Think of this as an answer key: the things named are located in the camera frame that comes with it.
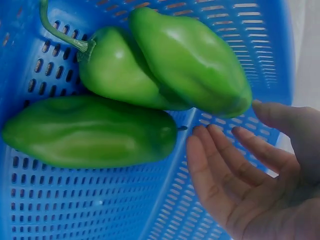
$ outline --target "oblong green pepper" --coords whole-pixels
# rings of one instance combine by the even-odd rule
[[[38,101],[2,130],[11,147],[64,168],[114,168],[167,157],[177,140],[172,117],[161,110],[93,95]]]
[[[222,117],[249,108],[251,88],[237,56],[206,25],[147,7],[128,20],[152,73],[190,105]]]
[[[191,108],[174,91],[156,80],[139,46],[122,28],[103,27],[88,41],[76,40],[52,27],[47,11],[48,0],[41,0],[39,12],[44,28],[79,49],[79,75],[90,91],[148,108],[172,111]]]

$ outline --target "blue plastic basket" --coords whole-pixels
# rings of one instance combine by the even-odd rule
[[[51,0],[49,20],[86,39],[105,25],[127,28],[128,13],[148,6],[197,17],[234,49],[261,101],[291,104],[294,56],[283,0]],[[76,49],[42,27],[37,0],[0,2],[0,124],[34,101],[78,94]],[[62,169],[0,142],[0,239],[217,240],[230,239],[202,208],[190,181],[185,138],[193,126],[220,126],[247,159],[266,170],[231,135],[245,127],[271,144],[279,133],[249,110],[215,118],[197,109],[171,112],[181,132],[174,152],[151,164],[116,169]]]

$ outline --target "green stem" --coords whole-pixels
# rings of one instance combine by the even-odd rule
[[[72,37],[69,37],[64,33],[58,31],[50,24],[48,20],[48,5],[49,5],[48,0],[40,0],[39,13],[40,13],[40,19],[43,27],[55,37],[65,41],[68,44],[73,45],[74,47],[79,49],[82,53],[85,53],[88,50],[88,45],[89,45],[87,41],[73,39]]]

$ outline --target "human hand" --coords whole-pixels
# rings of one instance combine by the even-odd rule
[[[218,127],[196,127],[187,140],[187,163],[201,204],[235,240],[320,239],[320,112],[258,102],[253,109],[291,138],[295,155],[235,127],[239,142],[279,174],[272,178]]]

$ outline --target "white wall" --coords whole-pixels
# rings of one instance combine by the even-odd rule
[[[291,10],[296,55],[293,105],[320,110],[320,0],[287,0]],[[278,146],[292,152],[288,137]]]

